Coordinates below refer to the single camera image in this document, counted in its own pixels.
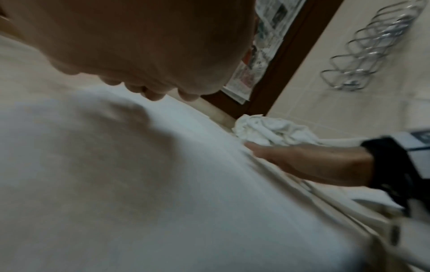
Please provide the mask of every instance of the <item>white towel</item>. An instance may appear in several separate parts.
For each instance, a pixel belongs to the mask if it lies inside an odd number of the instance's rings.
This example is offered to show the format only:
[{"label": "white towel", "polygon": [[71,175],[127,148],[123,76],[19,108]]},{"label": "white towel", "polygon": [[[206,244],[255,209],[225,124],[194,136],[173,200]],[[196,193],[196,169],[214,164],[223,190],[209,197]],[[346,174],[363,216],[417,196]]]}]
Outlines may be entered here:
[{"label": "white towel", "polygon": [[305,125],[297,125],[292,121],[263,115],[240,117],[236,121],[233,132],[244,141],[263,146],[310,143],[331,147],[355,147],[365,140],[365,138],[320,139]]}]

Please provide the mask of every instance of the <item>wooden door frame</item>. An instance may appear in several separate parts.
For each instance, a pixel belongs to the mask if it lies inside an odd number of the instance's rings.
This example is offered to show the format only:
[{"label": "wooden door frame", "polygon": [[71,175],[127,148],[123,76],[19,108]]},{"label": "wooden door frame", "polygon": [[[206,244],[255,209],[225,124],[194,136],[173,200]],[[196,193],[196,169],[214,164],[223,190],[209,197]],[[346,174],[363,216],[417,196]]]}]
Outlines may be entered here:
[{"label": "wooden door frame", "polygon": [[244,114],[266,115],[342,2],[343,0],[305,2],[265,75],[254,88],[250,101],[240,105],[221,91],[203,98],[235,119]]}]

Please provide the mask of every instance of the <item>beige wall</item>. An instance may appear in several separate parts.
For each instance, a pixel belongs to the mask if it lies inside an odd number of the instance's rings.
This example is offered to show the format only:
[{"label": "beige wall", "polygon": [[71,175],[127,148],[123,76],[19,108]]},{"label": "beige wall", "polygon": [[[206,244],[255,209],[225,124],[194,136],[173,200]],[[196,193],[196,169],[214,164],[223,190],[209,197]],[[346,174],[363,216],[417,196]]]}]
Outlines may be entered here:
[{"label": "beige wall", "polygon": [[399,0],[345,0],[268,116],[308,125],[319,137],[375,137],[430,127],[430,5],[370,85],[331,90],[319,77],[331,56],[365,27],[376,11]]}]

